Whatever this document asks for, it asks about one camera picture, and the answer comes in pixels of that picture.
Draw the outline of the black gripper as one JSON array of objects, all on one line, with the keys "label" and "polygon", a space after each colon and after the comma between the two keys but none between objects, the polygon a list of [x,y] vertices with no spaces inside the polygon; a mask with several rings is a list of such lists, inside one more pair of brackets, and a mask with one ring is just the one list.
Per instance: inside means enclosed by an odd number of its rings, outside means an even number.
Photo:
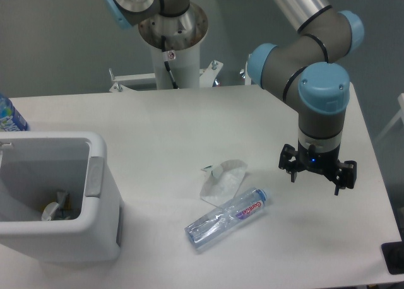
[{"label": "black gripper", "polygon": [[317,152],[316,146],[304,146],[298,142],[298,151],[289,144],[284,144],[278,163],[278,168],[290,175],[291,182],[295,182],[297,174],[309,171],[323,175],[327,179],[334,179],[335,195],[342,189],[353,189],[357,179],[357,162],[348,160],[339,162],[340,145],[330,151]]}]

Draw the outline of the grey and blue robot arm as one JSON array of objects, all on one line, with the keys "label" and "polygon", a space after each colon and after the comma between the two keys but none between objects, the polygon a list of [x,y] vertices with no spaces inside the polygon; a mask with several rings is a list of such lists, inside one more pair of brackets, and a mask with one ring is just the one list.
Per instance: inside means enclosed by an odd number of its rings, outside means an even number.
[{"label": "grey and blue robot arm", "polygon": [[[138,27],[151,47],[159,89],[200,86],[199,45],[208,20],[191,0],[104,0],[123,29]],[[274,0],[298,33],[287,47],[262,44],[247,60],[252,81],[299,116],[297,147],[286,144],[278,166],[292,178],[301,171],[323,175],[336,190],[351,189],[357,164],[338,158],[350,78],[338,60],[364,39],[360,18],[337,12],[328,0]]]}]

